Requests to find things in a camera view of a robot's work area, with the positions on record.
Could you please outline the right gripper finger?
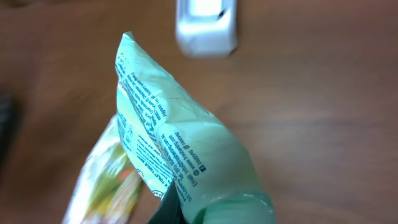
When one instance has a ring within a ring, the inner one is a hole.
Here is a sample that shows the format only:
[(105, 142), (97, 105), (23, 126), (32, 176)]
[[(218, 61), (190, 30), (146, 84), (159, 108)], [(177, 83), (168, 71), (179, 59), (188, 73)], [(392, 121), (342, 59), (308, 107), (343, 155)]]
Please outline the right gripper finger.
[(171, 183), (159, 208), (147, 224), (186, 224), (175, 182)]

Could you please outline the green yellow snack packet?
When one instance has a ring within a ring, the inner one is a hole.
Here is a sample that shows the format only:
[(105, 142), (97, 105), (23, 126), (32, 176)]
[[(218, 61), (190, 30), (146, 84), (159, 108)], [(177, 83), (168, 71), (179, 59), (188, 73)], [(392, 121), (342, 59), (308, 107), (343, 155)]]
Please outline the green yellow snack packet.
[(143, 181), (121, 145), (113, 116), (86, 158), (62, 223), (128, 223), (142, 187)]

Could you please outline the teal snack packet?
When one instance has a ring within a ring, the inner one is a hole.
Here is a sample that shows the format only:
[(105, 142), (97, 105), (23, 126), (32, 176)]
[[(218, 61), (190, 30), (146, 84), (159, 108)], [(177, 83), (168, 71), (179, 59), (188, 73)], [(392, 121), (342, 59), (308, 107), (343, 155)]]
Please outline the teal snack packet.
[(130, 32), (114, 66), (121, 144), (155, 196), (175, 182), (186, 223), (275, 223), (247, 149)]

